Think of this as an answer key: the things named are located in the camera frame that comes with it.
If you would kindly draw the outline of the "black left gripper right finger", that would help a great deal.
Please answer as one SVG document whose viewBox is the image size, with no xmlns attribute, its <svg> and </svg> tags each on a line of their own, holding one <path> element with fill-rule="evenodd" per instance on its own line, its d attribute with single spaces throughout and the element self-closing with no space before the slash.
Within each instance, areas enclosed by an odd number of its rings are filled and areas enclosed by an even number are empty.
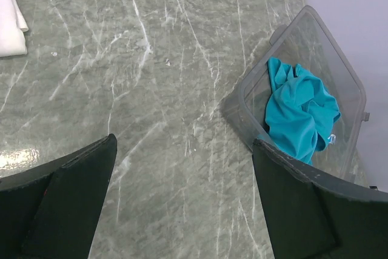
<svg viewBox="0 0 388 259">
<path fill-rule="evenodd" d="M 387 193 L 347 182 L 254 140 L 275 258 L 387 258 Z"/>
</svg>

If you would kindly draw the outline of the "teal t-shirt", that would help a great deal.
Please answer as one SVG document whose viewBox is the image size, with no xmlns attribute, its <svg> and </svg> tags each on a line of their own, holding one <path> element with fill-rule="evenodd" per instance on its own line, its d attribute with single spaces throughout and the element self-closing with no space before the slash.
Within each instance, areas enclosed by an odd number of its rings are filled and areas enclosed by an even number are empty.
<svg viewBox="0 0 388 259">
<path fill-rule="evenodd" d="M 341 117 L 338 103 L 322 80 L 300 64 L 271 57 L 267 68 L 272 89 L 265 114 L 268 135 L 284 153 L 312 165 L 313 154 L 327 148 Z"/>
</svg>

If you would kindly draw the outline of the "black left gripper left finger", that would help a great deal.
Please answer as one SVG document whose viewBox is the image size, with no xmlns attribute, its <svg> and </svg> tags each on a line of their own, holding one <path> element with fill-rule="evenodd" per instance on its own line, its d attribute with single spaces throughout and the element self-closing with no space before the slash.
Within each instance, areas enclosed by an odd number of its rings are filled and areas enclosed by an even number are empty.
<svg viewBox="0 0 388 259">
<path fill-rule="evenodd" d="M 109 134 L 1 178 L 1 258 L 87 258 L 116 154 Z"/>
</svg>

